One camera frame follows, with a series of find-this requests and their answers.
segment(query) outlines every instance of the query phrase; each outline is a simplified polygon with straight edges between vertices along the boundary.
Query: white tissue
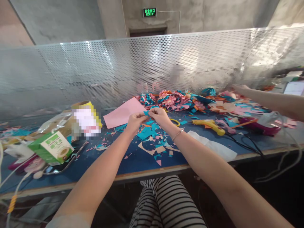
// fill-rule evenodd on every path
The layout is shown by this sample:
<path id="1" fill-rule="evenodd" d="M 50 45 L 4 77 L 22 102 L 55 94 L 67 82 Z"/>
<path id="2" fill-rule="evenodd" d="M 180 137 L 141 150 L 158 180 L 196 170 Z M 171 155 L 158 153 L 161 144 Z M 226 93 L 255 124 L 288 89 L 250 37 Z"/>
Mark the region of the white tissue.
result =
<path id="1" fill-rule="evenodd" d="M 188 134 L 190 136 L 192 136 L 193 138 L 195 138 L 197 141 L 204 144 L 206 147 L 213 150 L 215 153 L 217 153 L 219 156 L 221 156 L 227 162 L 232 161 L 238 155 L 236 152 L 229 149 L 228 147 L 226 147 L 218 142 L 210 141 L 209 139 L 200 136 L 199 134 L 197 134 L 194 131 L 189 131 Z"/>

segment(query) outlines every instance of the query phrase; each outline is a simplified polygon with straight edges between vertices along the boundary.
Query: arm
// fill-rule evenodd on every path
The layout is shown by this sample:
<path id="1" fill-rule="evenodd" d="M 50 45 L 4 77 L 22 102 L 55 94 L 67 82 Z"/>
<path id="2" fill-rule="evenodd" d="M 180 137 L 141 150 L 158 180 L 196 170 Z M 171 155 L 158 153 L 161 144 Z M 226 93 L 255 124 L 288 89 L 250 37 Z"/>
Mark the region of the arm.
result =
<path id="1" fill-rule="evenodd" d="M 304 97 L 302 96 L 254 90 L 245 85 L 234 85 L 233 88 L 260 105 L 278 111 L 283 116 L 304 122 Z"/>
<path id="2" fill-rule="evenodd" d="M 77 214 L 91 225 L 98 206 L 114 181 L 125 152 L 147 118 L 144 113 L 130 116 L 126 130 L 83 174 L 54 218 Z"/>
<path id="3" fill-rule="evenodd" d="M 180 128 L 175 126 L 163 109 L 149 112 L 173 138 Z M 191 168 L 213 190 L 236 227 L 292 227 L 257 191 L 228 163 L 185 132 L 174 143 Z"/>

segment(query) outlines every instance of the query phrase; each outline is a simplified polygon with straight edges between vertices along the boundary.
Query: metal mesh partition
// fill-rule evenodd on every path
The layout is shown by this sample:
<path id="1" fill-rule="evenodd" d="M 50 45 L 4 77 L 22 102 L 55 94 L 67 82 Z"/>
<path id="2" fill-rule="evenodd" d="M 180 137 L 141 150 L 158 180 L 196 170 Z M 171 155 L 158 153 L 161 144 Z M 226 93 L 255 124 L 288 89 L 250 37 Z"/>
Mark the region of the metal mesh partition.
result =
<path id="1" fill-rule="evenodd" d="M 0 117 L 60 111 L 83 100 L 97 108 L 117 107 L 162 89 L 257 87 L 277 71 L 303 63 L 303 34 L 300 25 L 0 50 Z"/>

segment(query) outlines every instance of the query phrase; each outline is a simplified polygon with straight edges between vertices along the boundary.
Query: table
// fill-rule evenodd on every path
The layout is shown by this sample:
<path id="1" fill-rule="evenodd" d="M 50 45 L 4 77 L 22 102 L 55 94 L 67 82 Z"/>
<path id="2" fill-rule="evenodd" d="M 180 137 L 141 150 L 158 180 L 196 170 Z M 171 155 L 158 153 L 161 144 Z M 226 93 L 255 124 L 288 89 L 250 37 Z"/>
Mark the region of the table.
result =
<path id="1" fill-rule="evenodd" d="M 176 120 L 187 120 L 191 121 L 189 116 L 186 116 L 187 112 L 171 112 L 169 113 L 169 117 Z M 195 113 L 200 119 L 223 119 L 223 115 L 209 113 Z M 242 148 L 241 146 L 234 143 L 227 136 L 218 136 L 214 131 L 210 129 L 204 129 L 203 126 L 193 125 L 191 123 L 187 123 L 185 125 L 181 125 L 180 128 L 184 127 L 186 132 L 192 130 L 197 132 L 199 135 L 208 138 L 209 140 L 216 141 L 221 143 L 228 148 L 234 150 L 238 156 L 231 163 L 243 162 L 248 159 L 259 158 L 258 154 L 255 154 L 249 150 Z M 287 129 L 287 131 L 298 141 L 298 143 L 304 143 L 304 124 L 298 122 L 298 126 L 296 129 Z M 18 196 L 20 198 L 26 197 L 38 197 L 46 195 L 54 195 L 60 194 L 60 192 L 69 191 L 73 188 L 76 182 L 80 179 L 80 177 L 84 174 L 84 172 L 89 168 L 89 166 L 102 154 L 102 151 L 97 151 L 95 149 L 86 151 L 92 146 L 98 145 L 102 143 L 102 139 L 107 137 L 109 141 L 115 140 L 119 133 L 114 135 L 107 135 L 107 132 L 114 132 L 113 129 L 107 129 L 104 125 L 102 127 L 101 136 L 89 139 L 89 143 L 84 147 L 77 161 L 74 161 L 70 167 L 58 175 L 51 176 L 43 176 L 41 179 L 34 180 L 29 178 L 25 180 L 21 187 Z M 237 132 L 247 133 L 245 128 L 237 129 Z M 244 138 L 244 136 L 236 134 L 234 136 L 239 142 L 242 140 L 248 144 L 251 142 Z M 251 138 L 255 141 L 258 147 L 263 151 L 266 156 L 275 156 L 279 155 L 283 152 L 286 152 L 287 145 L 285 143 L 283 131 L 281 130 L 276 137 L 262 136 L 252 134 Z M 148 154 L 147 152 L 140 149 L 137 145 L 141 142 L 141 140 L 135 136 L 132 143 L 130 144 L 126 155 L 131 154 L 128 159 L 123 159 L 121 165 L 119 167 L 117 176 L 115 178 L 114 183 L 127 183 L 138 180 L 145 180 L 160 176 L 172 175 L 181 173 L 183 170 L 189 169 L 189 165 L 187 161 L 183 157 L 180 152 L 175 152 L 173 157 L 169 157 L 169 153 L 164 153 L 161 158 L 162 166 L 155 161 L 154 157 Z M 173 144 L 171 139 L 168 139 L 168 143 L 170 145 Z M 154 149 L 153 141 L 143 142 L 143 145 L 146 149 L 151 150 Z M 7 167 L 14 161 L 14 158 L 10 156 L 5 156 L 3 160 L 3 164 L 1 167 L 2 179 L 5 179 L 6 176 L 9 175 L 10 171 Z M 0 189 L 0 199 L 7 200 L 10 199 L 13 195 L 13 191 L 15 190 L 17 184 L 20 182 L 22 175 L 12 175 L 11 178 L 2 186 Z"/>

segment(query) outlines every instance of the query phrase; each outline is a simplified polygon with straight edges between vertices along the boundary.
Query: green exit sign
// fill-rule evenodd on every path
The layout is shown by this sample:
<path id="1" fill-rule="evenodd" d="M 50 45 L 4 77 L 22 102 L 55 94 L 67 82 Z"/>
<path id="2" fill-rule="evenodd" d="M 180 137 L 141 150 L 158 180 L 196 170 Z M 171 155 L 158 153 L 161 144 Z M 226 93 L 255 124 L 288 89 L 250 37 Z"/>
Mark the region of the green exit sign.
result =
<path id="1" fill-rule="evenodd" d="M 156 16 L 156 8 L 142 9 L 143 17 Z"/>

